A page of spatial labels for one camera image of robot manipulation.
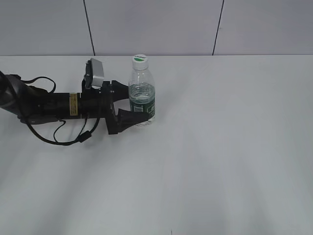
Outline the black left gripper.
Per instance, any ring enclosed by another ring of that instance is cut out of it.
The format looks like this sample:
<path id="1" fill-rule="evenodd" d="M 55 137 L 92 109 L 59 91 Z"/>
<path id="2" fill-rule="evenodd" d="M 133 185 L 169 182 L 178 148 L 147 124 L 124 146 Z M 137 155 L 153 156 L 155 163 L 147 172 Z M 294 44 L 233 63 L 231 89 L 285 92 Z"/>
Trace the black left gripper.
<path id="1" fill-rule="evenodd" d="M 87 87 L 82 83 L 81 107 L 85 118 L 95 118 L 96 122 L 89 131 L 91 134 L 96 130 L 100 119 L 104 118 L 108 134 L 116 135 L 124 130 L 146 122 L 149 114 L 144 112 L 118 110 L 115 114 L 114 102 L 116 100 L 129 99 L 129 87 L 116 81 L 104 81 L 101 88 Z"/>

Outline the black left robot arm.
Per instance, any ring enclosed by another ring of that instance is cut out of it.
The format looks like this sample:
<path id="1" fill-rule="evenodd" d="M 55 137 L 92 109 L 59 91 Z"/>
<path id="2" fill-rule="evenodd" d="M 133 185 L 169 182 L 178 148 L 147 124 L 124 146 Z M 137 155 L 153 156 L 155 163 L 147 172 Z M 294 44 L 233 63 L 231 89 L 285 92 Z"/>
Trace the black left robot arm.
<path id="1" fill-rule="evenodd" d="M 80 93 L 57 93 L 33 86 L 36 79 L 22 80 L 16 74 L 0 75 L 0 107 L 24 124 L 46 124 L 68 119 L 105 119 L 110 135 L 146 122 L 151 114 L 142 108 L 115 110 L 117 101 L 129 98 L 128 86 L 105 81 L 86 72 Z"/>

